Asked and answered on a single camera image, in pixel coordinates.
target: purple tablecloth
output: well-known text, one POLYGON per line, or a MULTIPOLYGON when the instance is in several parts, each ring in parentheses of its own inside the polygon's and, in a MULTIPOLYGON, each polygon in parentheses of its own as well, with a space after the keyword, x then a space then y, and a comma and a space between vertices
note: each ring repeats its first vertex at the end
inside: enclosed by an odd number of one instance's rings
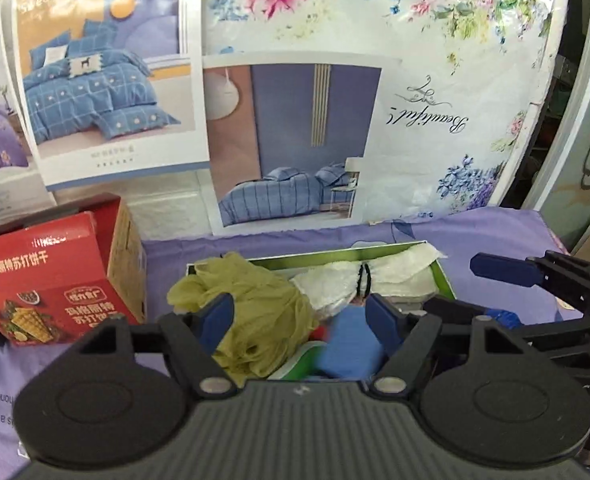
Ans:
MULTIPOLYGON (((564 318, 578 316, 577 312, 560 310, 555 299, 540 288, 520 288, 473 276, 468 263, 480 251, 525 258, 540 256, 548 249, 558 250, 538 213, 482 208, 413 225, 387 222, 333 230, 149 242, 149 319, 170 311, 166 292, 184 275, 187 263, 201 258, 228 251, 239 251, 250 258, 347 248, 360 240, 392 243, 413 239, 428 240, 448 256, 442 265, 460 300, 514 311, 525 323, 550 322, 559 319, 560 313, 564 318)), ((26 464, 18 455, 18 436, 10 422, 12 397, 65 349, 59 345, 0 351, 0 480, 26 464)), ((139 360, 153 367, 163 366, 156 356, 139 360)))

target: wafer biscuit image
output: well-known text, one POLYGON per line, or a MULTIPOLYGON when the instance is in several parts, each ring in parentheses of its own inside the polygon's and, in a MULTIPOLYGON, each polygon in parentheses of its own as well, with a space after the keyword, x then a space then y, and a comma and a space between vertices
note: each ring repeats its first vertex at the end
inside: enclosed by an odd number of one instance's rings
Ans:
POLYGON ((53 339, 34 308, 16 308, 11 322, 42 343, 48 343, 53 339))

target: blue cloth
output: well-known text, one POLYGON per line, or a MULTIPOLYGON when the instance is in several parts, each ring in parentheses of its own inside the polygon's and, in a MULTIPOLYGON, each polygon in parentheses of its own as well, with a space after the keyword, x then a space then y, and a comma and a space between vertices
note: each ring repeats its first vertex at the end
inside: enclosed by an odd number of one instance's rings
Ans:
POLYGON ((358 381, 373 375, 383 357, 384 348, 366 323, 364 307, 349 305, 333 319, 317 368, 333 378, 358 381))
POLYGON ((348 173, 344 170, 343 164, 331 164, 324 166, 316 174, 316 179, 322 185, 322 204, 347 203, 351 201, 354 191, 335 191, 333 187, 346 186, 348 184, 348 173))
POLYGON ((69 49, 66 51, 66 57, 88 56, 113 46, 117 31, 110 28, 103 28, 100 32, 85 36, 79 40, 69 42, 69 49))
POLYGON ((301 171, 296 168, 275 168, 264 177, 264 180, 288 180, 300 173, 301 171))
POLYGON ((179 124, 173 116, 157 105, 142 105, 121 108, 101 114, 96 119, 102 135, 110 140, 125 134, 162 128, 167 124, 179 124))
MULTIPOLYGON (((287 168, 279 169, 280 176, 283 176, 287 168)), ((219 202, 224 226, 319 211, 319 181, 303 171, 294 170, 289 173, 292 176, 284 180, 267 176, 262 180, 237 184, 219 202)))
POLYGON ((69 41, 70 30, 67 30, 52 40, 42 43, 40 46, 36 46, 35 48, 29 50, 29 53, 31 54, 31 70, 37 70, 38 68, 41 68, 42 65, 44 65, 47 48, 51 48, 53 46, 64 46, 69 43, 69 41))
POLYGON ((24 78, 35 142, 57 139, 98 124, 102 114, 155 105, 146 63, 127 50, 101 52, 100 72, 70 78, 69 59, 39 68, 24 78))
POLYGON ((84 22, 84 29, 82 31, 83 36, 92 36, 99 32, 114 32, 117 34, 117 25, 115 23, 108 22, 96 22, 95 20, 86 20, 84 22))

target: red cardboard box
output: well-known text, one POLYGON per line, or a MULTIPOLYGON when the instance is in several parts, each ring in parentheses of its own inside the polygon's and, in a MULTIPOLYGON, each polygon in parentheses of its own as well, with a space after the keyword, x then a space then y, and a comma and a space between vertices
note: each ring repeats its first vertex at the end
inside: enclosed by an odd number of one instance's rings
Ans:
POLYGON ((0 332, 68 343, 109 317, 146 318, 146 257, 126 204, 103 195, 0 226, 0 332))

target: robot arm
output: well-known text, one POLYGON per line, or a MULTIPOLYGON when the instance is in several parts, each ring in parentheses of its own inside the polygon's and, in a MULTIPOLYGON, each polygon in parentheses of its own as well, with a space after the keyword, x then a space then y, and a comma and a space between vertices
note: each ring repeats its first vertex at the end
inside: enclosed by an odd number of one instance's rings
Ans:
POLYGON ((156 324, 109 320, 16 399, 32 459, 17 479, 590 479, 590 264, 481 254, 471 266, 584 317, 507 330, 474 304, 402 314, 374 294, 367 321, 389 360, 373 380, 243 388, 210 357, 229 295, 156 324), (171 378, 137 352, 162 353, 171 378))

